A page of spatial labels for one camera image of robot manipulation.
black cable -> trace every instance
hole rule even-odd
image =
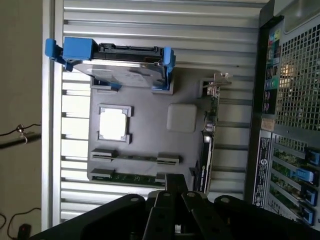
[[[2,223],[2,225],[0,226],[0,230],[4,228],[4,226],[7,223],[7,218],[5,215],[3,215],[2,213],[0,213],[0,216],[3,217],[4,222]]]
[[[14,218],[15,218],[16,216],[19,216],[19,215],[26,215],[26,214],[29,214],[29,213],[31,213],[31,212],[32,212],[32,211],[34,211],[34,210],[40,210],[40,211],[41,211],[41,208],[39,208],[39,207],[35,207],[35,208],[32,208],[31,210],[26,211],[26,212],[16,213],[16,214],[14,214],[14,215],[11,217],[11,219],[10,219],[10,221],[9,221],[9,224],[8,224],[8,228],[6,229],[6,234],[8,235],[8,237],[9,237],[10,239],[12,239],[12,240],[16,240],[16,238],[15,238],[15,237],[10,236],[10,233],[9,233],[10,225],[11,225],[12,221],[14,220]]]
[[[24,130],[24,129],[31,128],[31,127],[33,127],[33,126],[38,126],[38,127],[40,127],[41,124],[35,124],[35,123],[34,123],[34,124],[31,124],[30,126],[22,127],[22,128],[19,128],[19,129]],[[14,133],[14,132],[16,132],[16,131],[17,131],[17,129],[12,130],[12,131],[7,132],[7,133],[0,134],[0,137],[10,135],[10,134],[12,134],[12,133]]]

beige wall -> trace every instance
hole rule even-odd
[[[1,134],[41,122],[42,1],[1,0],[0,32]],[[17,136],[0,136],[0,142]],[[9,220],[34,207],[41,207],[41,142],[0,150],[0,213]],[[39,232],[41,213],[18,216],[10,229],[13,237],[22,223]],[[1,240],[9,239],[7,226],[0,230]]]

screw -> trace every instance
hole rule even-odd
[[[195,197],[196,195],[195,195],[193,192],[188,192],[187,196],[193,198],[193,197]]]
[[[230,199],[223,197],[223,198],[221,198],[221,202],[228,204],[228,203],[230,203]]]

mesh panel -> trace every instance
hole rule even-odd
[[[320,25],[282,45],[277,124],[320,131]]]
[[[276,144],[280,144],[282,146],[300,151],[300,152],[304,152],[305,151],[305,147],[307,146],[307,144],[305,142],[302,141],[297,141],[297,140],[293,140],[291,138],[288,137],[284,137],[284,136],[275,136],[275,143]]]

